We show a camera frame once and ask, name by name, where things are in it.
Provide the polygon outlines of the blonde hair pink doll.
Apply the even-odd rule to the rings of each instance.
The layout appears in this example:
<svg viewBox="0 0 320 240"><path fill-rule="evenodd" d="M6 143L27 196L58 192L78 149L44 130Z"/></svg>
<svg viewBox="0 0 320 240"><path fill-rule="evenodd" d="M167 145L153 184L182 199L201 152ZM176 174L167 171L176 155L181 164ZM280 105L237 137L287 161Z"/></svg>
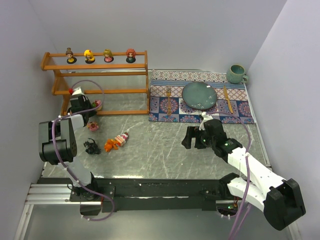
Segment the blonde hair pink doll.
<svg viewBox="0 0 320 240"><path fill-rule="evenodd" d="M113 53L112 53L112 51L110 50L110 49L105 49L104 51L103 51L103 56L104 56L104 61L106 62L106 63L111 63L111 62L113 62L114 61L114 55L113 55Z"/></svg>

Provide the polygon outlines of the strawberry cake slice toy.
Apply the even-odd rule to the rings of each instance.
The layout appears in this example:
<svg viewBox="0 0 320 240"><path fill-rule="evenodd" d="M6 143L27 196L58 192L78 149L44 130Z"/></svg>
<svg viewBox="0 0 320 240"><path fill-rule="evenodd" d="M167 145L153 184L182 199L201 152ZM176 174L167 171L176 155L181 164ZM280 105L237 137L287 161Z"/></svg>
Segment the strawberry cake slice toy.
<svg viewBox="0 0 320 240"><path fill-rule="evenodd" d="M124 132L122 134L117 135L114 140L116 141L116 144L120 147L122 147L128 140L129 134L127 132Z"/></svg>

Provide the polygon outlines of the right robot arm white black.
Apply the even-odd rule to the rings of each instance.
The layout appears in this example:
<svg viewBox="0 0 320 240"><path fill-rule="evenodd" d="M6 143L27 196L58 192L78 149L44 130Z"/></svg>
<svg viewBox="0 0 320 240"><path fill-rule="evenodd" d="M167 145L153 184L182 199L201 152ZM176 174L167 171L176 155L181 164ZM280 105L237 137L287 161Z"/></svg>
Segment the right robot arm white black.
<svg viewBox="0 0 320 240"><path fill-rule="evenodd" d="M215 155L239 170L246 179L230 173L219 180L219 193L245 199L261 210L268 223L281 231L306 214L299 184L275 174L246 151L237 140L227 137L218 119L207 119L200 126L187 127L181 144L190 149L210 148Z"/></svg>

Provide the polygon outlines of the yellow hair doll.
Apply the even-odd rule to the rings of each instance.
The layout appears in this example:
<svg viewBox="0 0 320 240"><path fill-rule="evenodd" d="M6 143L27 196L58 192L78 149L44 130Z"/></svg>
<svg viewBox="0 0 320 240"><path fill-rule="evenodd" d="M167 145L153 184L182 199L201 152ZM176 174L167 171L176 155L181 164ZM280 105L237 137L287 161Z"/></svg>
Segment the yellow hair doll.
<svg viewBox="0 0 320 240"><path fill-rule="evenodd" d="M86 62L87 64L92 64L92 63L94 63L95 60L96 60L95 57L94 57L93 52L92 52L90 49L85 50L84 53L83 53L83 55L84 55L84 57L85 57L85 62Z"/></svg>

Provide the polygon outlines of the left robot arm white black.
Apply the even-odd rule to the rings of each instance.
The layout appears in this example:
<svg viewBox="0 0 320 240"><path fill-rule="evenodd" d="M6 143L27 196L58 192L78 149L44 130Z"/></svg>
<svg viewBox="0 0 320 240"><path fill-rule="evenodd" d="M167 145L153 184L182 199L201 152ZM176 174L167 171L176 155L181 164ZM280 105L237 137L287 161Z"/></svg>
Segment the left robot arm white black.
<svg viewBox="0 0 320 240"><path fill-rule="evenodd" d="M77 143L74 130L83 128L97 112L83 93L70 98L69 115L38 125L38 151L40 159L65 171L71 179L77 196L98 191L93 174L76 158Z"/></svg>

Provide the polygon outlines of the pink bear flower toy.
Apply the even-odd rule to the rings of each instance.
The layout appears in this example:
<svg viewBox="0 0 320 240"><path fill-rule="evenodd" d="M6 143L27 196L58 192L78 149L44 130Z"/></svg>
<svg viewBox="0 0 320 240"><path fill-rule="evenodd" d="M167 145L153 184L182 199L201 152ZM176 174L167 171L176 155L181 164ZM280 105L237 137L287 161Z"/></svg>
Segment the pink bear flower toy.
<svg viewBox="0 0 320 240"><path fill-rule="evenodd" d="M98 123L94 122L94 121L91 121L91 122L87 123L86 126L91 132L96 132L100 128Z"/></svg>

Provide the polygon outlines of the pink bear strawberry toy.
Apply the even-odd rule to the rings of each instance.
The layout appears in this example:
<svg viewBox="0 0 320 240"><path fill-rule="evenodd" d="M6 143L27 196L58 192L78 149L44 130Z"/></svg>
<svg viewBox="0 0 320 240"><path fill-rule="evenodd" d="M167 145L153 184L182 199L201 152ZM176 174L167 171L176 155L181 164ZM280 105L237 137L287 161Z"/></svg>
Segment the pink bear strawberry toy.
<svg viewBox="0 0 320 240"><path fill-rule="evenodd" d="M91 105L93 108L96 108L96 111L100 111L102 109L102 102L99 99L93 101Z"/></svg>

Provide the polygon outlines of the red hair doll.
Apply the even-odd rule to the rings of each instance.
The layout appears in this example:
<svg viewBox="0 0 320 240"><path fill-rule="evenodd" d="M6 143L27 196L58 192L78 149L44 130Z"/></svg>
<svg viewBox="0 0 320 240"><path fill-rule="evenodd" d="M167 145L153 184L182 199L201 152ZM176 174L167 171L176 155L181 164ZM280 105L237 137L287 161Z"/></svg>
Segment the red hair doll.
<svg viewBox="0 0 320 240"><path fill-rule="evenodd" d="M133 64L136 62L136 51L133 48L128 48L125 55L127 63Z"/></svg>

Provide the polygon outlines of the brown bun hair doll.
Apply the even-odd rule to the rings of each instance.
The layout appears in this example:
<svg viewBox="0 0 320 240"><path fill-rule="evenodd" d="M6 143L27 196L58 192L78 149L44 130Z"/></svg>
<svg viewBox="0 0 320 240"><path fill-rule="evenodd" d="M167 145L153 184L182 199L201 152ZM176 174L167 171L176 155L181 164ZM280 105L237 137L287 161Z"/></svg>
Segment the brown bun hair doll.
<svg viewBox="0 0 320 240"><path fill-rule="evenodd" d="M77 58L74 57L74 53L72 52L72 49L71 49L70 47L68 47L68 48L66 49L65 55L66 55L66 57L67 57L66 62L67 62L68 64L74 64L74 63L77 62Z"/></svg>

